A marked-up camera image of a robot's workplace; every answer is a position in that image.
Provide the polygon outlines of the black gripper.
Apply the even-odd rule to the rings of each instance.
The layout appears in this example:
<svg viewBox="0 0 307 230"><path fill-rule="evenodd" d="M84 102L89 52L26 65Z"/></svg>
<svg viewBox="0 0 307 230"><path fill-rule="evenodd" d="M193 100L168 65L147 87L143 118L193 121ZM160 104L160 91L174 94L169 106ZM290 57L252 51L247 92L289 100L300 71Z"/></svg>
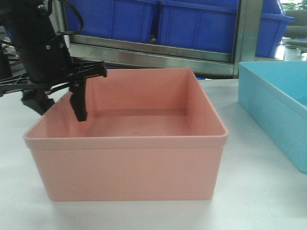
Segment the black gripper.
<svg viewBox="0 0 307 230"><path fill-rule="evenodd" d="M79 122L86 121L86 80L106 77L104 62L73 62L66 44L57 40L29 47L14 47L26 71L14 84L16 91L23 90L22 104L44 115L55 103L44 90L55 92L69 87L74 114Z"/></svg>

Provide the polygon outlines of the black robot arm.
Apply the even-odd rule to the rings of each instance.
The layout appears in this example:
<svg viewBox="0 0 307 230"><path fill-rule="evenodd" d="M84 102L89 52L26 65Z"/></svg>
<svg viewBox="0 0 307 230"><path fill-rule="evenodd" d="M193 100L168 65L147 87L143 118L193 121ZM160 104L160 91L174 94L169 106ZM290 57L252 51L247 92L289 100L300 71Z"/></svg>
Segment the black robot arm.
<svg viewBox="0 0 307 230"><path fill-rule="evenodd" d="M52 1L3 0L0 22L10 41L1 41L4 50L12 46L25 72L13 75L8 58L0 55L0 93L22 93L22 103L43 115L53 104L49 95L64 88L71 92L70 104L78 121L87 119L86 81L107 76L104 62L74 62L64 37L50 20Z"/></svg>

